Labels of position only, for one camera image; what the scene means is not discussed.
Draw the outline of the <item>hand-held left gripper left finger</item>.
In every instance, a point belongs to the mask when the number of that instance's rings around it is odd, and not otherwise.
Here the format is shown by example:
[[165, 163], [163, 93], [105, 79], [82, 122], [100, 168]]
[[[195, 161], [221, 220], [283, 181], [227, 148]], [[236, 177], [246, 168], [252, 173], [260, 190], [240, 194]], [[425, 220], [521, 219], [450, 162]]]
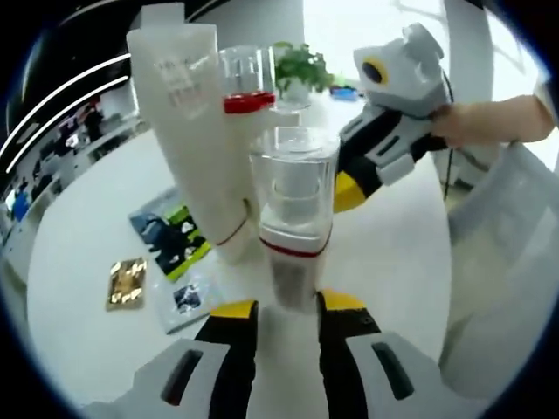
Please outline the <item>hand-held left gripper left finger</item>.
[[135, 373], [112, 402], [92, 402], [85, 418], [245, 418], [255, 378], [258, 302], [210, 312], [192, 340], [180, 339]]

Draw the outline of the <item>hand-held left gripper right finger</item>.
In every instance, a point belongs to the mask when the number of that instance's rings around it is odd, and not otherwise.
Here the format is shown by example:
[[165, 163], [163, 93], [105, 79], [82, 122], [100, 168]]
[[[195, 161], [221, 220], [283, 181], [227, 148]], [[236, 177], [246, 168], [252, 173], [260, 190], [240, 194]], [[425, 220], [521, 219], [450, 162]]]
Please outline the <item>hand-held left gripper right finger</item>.
[[317, 294], [320, 371], [331, 418], [481, 418], [487, 402], [448, 388], [435, 360], [384, 333], [358, 298]]

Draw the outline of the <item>person's right hand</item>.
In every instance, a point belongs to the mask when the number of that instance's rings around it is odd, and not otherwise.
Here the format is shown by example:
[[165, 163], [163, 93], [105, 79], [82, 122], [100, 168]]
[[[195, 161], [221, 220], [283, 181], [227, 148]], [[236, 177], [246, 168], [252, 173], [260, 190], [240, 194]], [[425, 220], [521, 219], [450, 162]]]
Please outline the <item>person's right hand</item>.
[[464, 146], [471, 140], [469, 106], [448, 104], [431, 115], [431, 134], [445, 140], [451, 148]]

